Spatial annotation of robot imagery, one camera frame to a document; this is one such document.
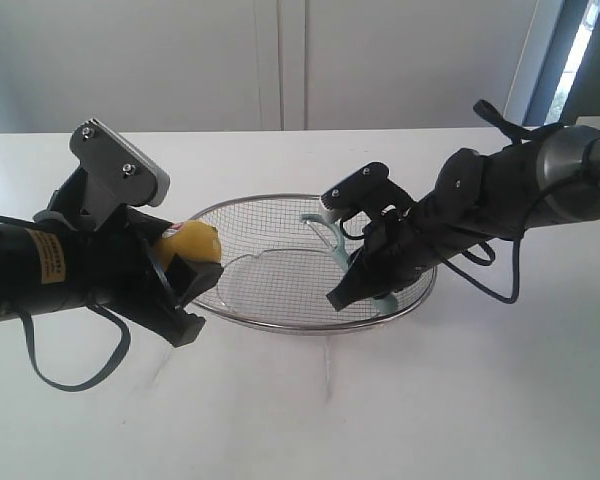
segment yellow label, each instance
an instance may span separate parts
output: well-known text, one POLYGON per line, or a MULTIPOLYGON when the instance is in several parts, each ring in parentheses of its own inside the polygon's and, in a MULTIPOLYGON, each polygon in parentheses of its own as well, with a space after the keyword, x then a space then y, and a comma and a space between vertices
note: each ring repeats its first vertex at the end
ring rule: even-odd
POLYGON ((58 237, 52 233, 29 230, 29 235, 33 238, 38 257, 40 258, 40 283, 60 283, 67 277, 67 265, 64 261, 64 252, 58 237))

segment metal strainer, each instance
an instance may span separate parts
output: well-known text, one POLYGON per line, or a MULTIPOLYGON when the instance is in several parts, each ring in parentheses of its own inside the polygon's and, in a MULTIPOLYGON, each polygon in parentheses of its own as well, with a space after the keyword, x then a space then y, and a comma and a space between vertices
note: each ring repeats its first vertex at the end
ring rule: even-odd
MULTIPOLYGON (((327 226, 303 221, 319 212, 313 195, 265 195, 214 205, 193 218, 218 229, 225 268, 217 286, 200 295, 199 307, 228 320, 280 333, 344 333, 386 323, 416 308, 431 292, 435 269, 395 294, 397 309, 380 313, 364 300, 336 312, 325 295, 342 279, 334 249, 339 238, 327 226)), ((369 222, 347 223, 358 235, 369 222)), ((346 240, 351 254, 362 241, 346 240)))

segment screw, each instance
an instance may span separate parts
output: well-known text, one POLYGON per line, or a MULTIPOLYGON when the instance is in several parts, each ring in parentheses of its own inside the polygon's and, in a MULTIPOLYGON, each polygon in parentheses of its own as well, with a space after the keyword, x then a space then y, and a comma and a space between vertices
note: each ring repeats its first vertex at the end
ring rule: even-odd
POLYGON ((131 175, 136 173, 136 166, 132 163, 125 163, 122 166, 122 173, 124 173, 125 177, 130 177, 131 175))
POLYGON ((88 140, 90 138, 93 138, 93 136, 95 135, 96 131, 91 128, 91 127, 84 127, 82 129, 82 138, 84 138, 85 140, 88 140))

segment mint green object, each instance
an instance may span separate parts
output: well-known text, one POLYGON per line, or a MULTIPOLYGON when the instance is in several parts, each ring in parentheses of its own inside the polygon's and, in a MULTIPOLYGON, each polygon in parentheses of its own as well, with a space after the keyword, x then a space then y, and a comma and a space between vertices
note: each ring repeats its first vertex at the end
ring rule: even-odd
MULTIPOLYGON (((342 271, 346 272, 349 270, 349 254, 345 249, 344 236, 342 235, 342 232, 340 232, 338 226, 335 223, 327 222, 322 215, 315 213, 307 213, 302 215, 300 217, 300 221, 311 227, 316 235, 320 237, 320 240, 322 240, 322 242, 331 249, 331 256, 342 269, 342 271), (312 223, 318 223, 331 230, 331 233, 333 233, 334 237, 336 238, 336 245, 332 245, 331 242, 329 242, 329 240, 320 232, 320 230, 311 225, 312 223)), ((372 298, 370 301, 373 307, 382 315, 390 315, 398 310, 398 299, 392 293, 381 299, 372 298)))

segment white tabletop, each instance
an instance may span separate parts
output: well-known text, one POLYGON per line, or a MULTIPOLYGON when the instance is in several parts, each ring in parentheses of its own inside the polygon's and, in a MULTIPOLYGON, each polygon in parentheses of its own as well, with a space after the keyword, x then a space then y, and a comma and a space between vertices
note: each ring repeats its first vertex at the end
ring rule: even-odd
MULTIPOLYGON (((319 193, 367 162, 415 198, 457 148, 491 129, 146 133, 171 176, 151 213, 180 220, 221 200, 319 193)), ((77 165, 68 135, 0 135, 0 214, 30 218, 77 165)), ((504 292, 508 245, 481 278, 504 292)), ((0 479, 600 479, 600 222, 531 231, 522 296, 501 305, 441 269, 407 317, 330 339, 207 316, 171 350, 133 345, 82 394, 34 375, 17 321, 0 323, 0 479)), ((85 311, 36 318, 41 368, 78 382, 117 341, 85 311)))

